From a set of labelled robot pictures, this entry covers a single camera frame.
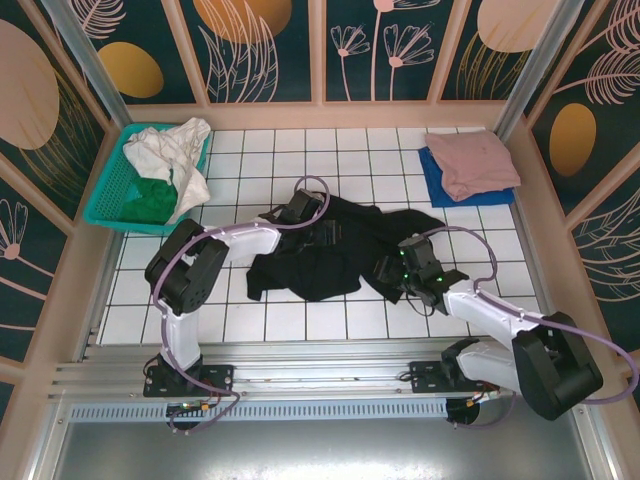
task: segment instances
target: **white tile floor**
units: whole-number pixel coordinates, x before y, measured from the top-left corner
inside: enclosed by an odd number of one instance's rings
[[[455,128],[430,129],[455,133]],[[497,281],[485,288],[518,306],[537,310],[533,285],[507,206],[433,208],[416,149],[421,128],[254,130],[216,132],[207,178],[212,192],[192,216],[206,226],[250,220],[288,201],[297,177],[321,175],[332,193],[383,211],[413,208],[482,232],[499,260]],[[104,345],[157,344],[159,313],[149,306],[144,268],[162,239],[129,234],[118,263],[98,341]],[[490,270],[489,257],[471,236],[454,232],[434,238],[445,268],[472,277]],[[480,335],[465,322],[439,313],[428,319],[406,300],[382,300],[365,282],[355,293],[320,303],[302,301],[289,290],[267,292],[262,302],[246,296],[251,259],[226,265],[201,310],[202,343],[351,340]],[[417,300],[413,304],[426,313]]]

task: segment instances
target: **green cloth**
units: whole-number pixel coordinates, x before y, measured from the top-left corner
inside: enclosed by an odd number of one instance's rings
[[[135,180],[141,197],[122,206],[120,221],[164,225],[178,203],[176,187],[164,180],[138,177]]]

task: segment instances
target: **folded blue cloth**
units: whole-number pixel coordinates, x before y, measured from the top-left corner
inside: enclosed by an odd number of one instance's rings
[[[513,188],[499,190],[497,192],[477,193],[465,198],[461,202],[453,199],[442,188],[442,170],[436,163],[428,147],[421,148],[420,163],[424,176],[427,179],[427,189],[431,197],[431,205],[434,207],[474,207],[478,205],[504,205],[514,201]]]

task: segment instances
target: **cable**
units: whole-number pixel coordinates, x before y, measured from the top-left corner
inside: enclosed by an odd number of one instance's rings
[[[424,314],[422,312],[420,312],[420,310],[418,310],[418,307],[416,307],[413,302],[411,301],[411,299],[409,298],[409,294],[407,292],[405,292],[405,298],[407,299],[407,302],[409,302],[409,305],[411,305],[411,308],[413,308],[413,311],[416,312],[418,315],[420,315],[421,317],[425,317],[428,318],[431,315],[433,315],[436,311],[435,307],[431,307],[431,311],[427,314]]]
[[[402,372],[400,375],[398,375],[398,380],[401,382],[413,382],[414,380],[417,380],[418,378],[427,378],[427,372],[411,372],[411,371],[407,371],[407,372]]]
[[[509,406],[504,411],[504,413],[500,415],[498,418],[496,418],[495,420],[492,420],[488,423],[483,423],[482,425],[465,425],[464,423],[453,422],[453,428],[460,427],[465,430],[486,430],[487,428],[495,427],[496,425],[499,425],[500,423],[504,422],[509,417],[509,415],[511,415],[511,412],[513,411],[513,406],[515,404],[516,404],[516,392],[513,392],[513,394],[511,395],[511,401],[509,402]]]
[[[573,326],[570,326],[570,325],[564,325],[562,323],[557,323],[557,322],[553,322],[553,321],[550,321],[550,320],[545,320],[543,318],[532,317],[531,315],[524,314],[520,310],[514,310],[514,309],[511,309],[511,308],[509,308],[509,307],[507,307],[505,305],[502,305],[501,303],[498,303],[495,300],[493,300],[492,298],[490,298],[487,295],[485,295],[482,292],[482,290],[480,289],[479,284],[481,282],[489,282],[489,281],[494,280],[496,278],[496,275],[498,274],[498,260],[496,259],[495,252],[491,248],[491,245],[489,245],[489,242],[487,242],[482,236],[480,236],[476,232],[474,232],[472,230],[469,230],[468,228],[464,228],[464,227],[455,227],[455,226],[439,227],[439,228],[434,228],[433,230],[429,230],[428,232],[425,232],[424,235],[431,236],[434,233],[449,232],[449,231],[466,232],[466,233],[471,234],[472,236],[474,236],[478,240],[480,240],[480,242],[485,246],[485,248],[489,252],[489,259],[491,261],[491,269],[492,269],[491,275],[489,277],[486,277],[486,278],[477,278],[473,282],[473,289],[474,289],[476,295],[478,295],[479,298],[481,298],[482,300],[487,302],[489,305],[491,305],[493,307],[496,307],[499,310],[502,310],[503,312],[505,312],[505,313],[507,313],[509,315],[514,315],[516,317],[520,317],[523,320],[527,320],[527,321],[532,322],[532,323],[537,323],[539,325],[543,325],[543,326],[548,327],[548,328],[557,328],[558,330],[564,330],[565,332],[573,333],[574,335],[580,335],[582,337],[587,337],[587,338],[590,338],[591,340],[595,340],[596,342],[600,342],[603,345],[605,345],[605,346],[609,347],[610,349],[614,350],[616,353],[618,353],[629,364],[629,367],[631,369],[631,381],[629,382],[629,385],[627,386],[627,388],[625,388],[622,392],[620,392],[620,393],[618,393],[616,395],[613,395],[611,397],[596,398],[596,399],[585,399],[581,403],[583,403],[585,405],[605,405],[605,404],[608,404],[608,403],[614,403],[614,402],[620,401],[623,398],[626,398],[626,397],[628,397],[629,395],[631,395],[633,393],[633,391],[638,386],[638,380],[640,379],[640,372],[638,372],[638,366],[636,365],[636,363],[633,360],[633,358],[631,357],[631,355],[629,355],[625,350],[623,350],[621,347],[619,347],[618,345],[616,345],[612,341],[607,340],[606,338],[601,337],[599,335],[596,335],[595,333],[591,333],[591,332],[588,332],[586,330],[582,330],[581,328],[576,328],[576,327],[573,327]]]
[[[159,359],[160,359],[160,354],[157,354],[155,357],[151,357],[149,360],[147,360],[147,363],[144,364],[144,367],[142,367],[142,373],[144,374],[145,378],[148,377],[147,368],[149,367],[149,365],[151,365],[154,361]]]
[[[205,428],[210,427],[215,422],[217,422],[220,418],[222,418],[227,413],[229,413],[229,411],[238,404],[238,402],[240,401],[240,395],[237,392],[234,392],[234,391],[228,391],[228,390],[224,390],[222,388],[217,388],[217,387],[213,387],[213,386],[207,385],[206,383],[203,383],[203,382],[193,378],[191,375],[189,375],[187,372],[185,372],[180,367],[178,361],[176,360],[176,357],[174,356],[173,352],[169,348],[169,341],[168,341],[168,334],[167,334],[167,316],[168,316],[169,310],[168,310],[166,305],[160,303],[160,291],[162,289],[162,286],[164,285],[164,282],[167,280],[167,277],[169,276],[169,274],[171,273],[173,268],[176,266],[176,264],[180,261],[182,256],[191,247],[193,247],[196,243],[200,242],[201,240],[203,240],[203,239],[205,239],[207,237],[210,237],[210,236],[213,236],[213,235],[224,236],[224,235],[226,235],[228,233],[231,233],[231,232],[233,232],[235,230],[243,230],[243,229],[246,229],[246,228],[257,227],[257,226],[260,226],[262,228],[271,228],[275,232],[277,232],[278,230],[297,230],[297,229],[300,229],[300,228],[308,227],[309,225],[315,223],[320,217],[322,217],[322,215],[324,215],[324,213],[327,211],[327,208],[329,208],[329,200],[331,198],[331,194],[329,192],[329,185],[327,185],[327,183],[324,180],[322,180],[320,177],[317,177],[315,175],[305,175],[304,177],[301,177],[298,180],[298,182],[296,183],[296,185],[294,187],[294,192],[298,188],[298,185],[300,185],[300,183],[305,179],[317,180],[318,182],[320,182],[322,184],[322,186],[324,187],[324,190],[325,190],[325,201],[324,201],[324,204],[322,205],[322,208],[320,209],[320,211],[315,215],[315,217],[313,217],[310,220],[307,220],[305,222],[298,223],[298,224],[295,224],[295,225],[274,225],[274,224],[267,224],[267,223],[262,223],[262,222],[251,222],[251,223],[244,223],[244,224],[239,224],[239,225],[231,225],[229,227],[221,227],[221,228],[214,228],[214,229],[211,229],[211,230],[205,230],[204,232],[200,233],[199,235],[196,235],[195,237],[193,237],[185,245],[183,245],[182,248],[178,251],[178,253],[176,253],[176,255],[169,261],[169,263],[167,264],[167,267],[162,271],[162,273],[158,277],[158,282],[156,283],[156,286],[153,289],[152,300],[153,300],[153,304],[155,305],[155,307],[158,308],[160,310],[160,312],[162,313],[162,324],[161,324],[161,327],[160,327],[160,332],[161,332],[161,335],[162,335],[162,348],[163,348],[164,352],[167,354],[167,357],[169,357],[169,363],[174,368],[174,370],[176,370],[185,380],[187,380],[188,382],[192,383],[193,385],[195,385],[197,387],[200,387],[200,388],[202,388],[202,389],[204,389],[207,392],[212,393],[212,394],[220,394],[220,395],[225,395],[225,396],[231,394],[233,397],[235,397],[235,400],[233,400],[233,402],[231,402],[229,405],[227,405],[225,408],[223,408],[222,411],[220,413],[218,413],[212,419],[207,420],[206,422],[200,423],[200,424],[196,425],[195,427],[193,427],[190,430],[184,430],[184,431],[183,430],[178,430],[177,428],[172,426],[172,430],[173,430],[174,433],[181,433],[182,435],[189,435],[190,433],[196,433],[196,432],[198,432],[200,430],[204,430]],[[175,417],[172,416],[172,418],[170,420],[170,424],[171,425],[173,425],[173,418],[175,418]]]
[[[206,383],[207,385],[213,387],[213,385],[211,384],[211,382],[208,379],[205,379],[204,383]],[[172,430],[178,430],[178,427],[175,426],[175,419],[177,417],[181,417],[181,416],[186,415],[188,413],[202,412],[203,416],[206,415],[205,412],[208,412],[212,408],[216,408],[218,405],[220,405],[220,400],[221,400],[222,397],[220,396],[219,393],[216,393],[216,402],[214,404],[211,404],[211,399],[212,398],[213,398],[213,395],[210,396],[205,402],[197,402],[194,405],[183,404],[182,405],[182,410],[176,410],[169,417],[169,427]]]

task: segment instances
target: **teal laundry basket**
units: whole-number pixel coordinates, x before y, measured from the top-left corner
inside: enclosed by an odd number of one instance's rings
[[[140,192],[136,188],[134,181],[138,178],[135,168],[129,163],[124,155],[123,146],[131,135],[141,132],[147,127],[154,127],[156,130],[166,130],[175,125],[160,123],[135,123],[126,126],[113,148],[113,152],[107,160],[107,164],[98,179],[96,188],[93,190],[89,203],[84,209],[84,219],[92,225],[111,228],[119,232],[139,232],[149,235],[168,235],[182,221],[188,212],[182,215],[173,225],[151,225],[144,223],[128,223],[119,220],[122,207],[125,203],[140,198]],[[209,137],[202,146],[202,153],[198,161],[197,168],[202,172],[207,163],[207,148]]]

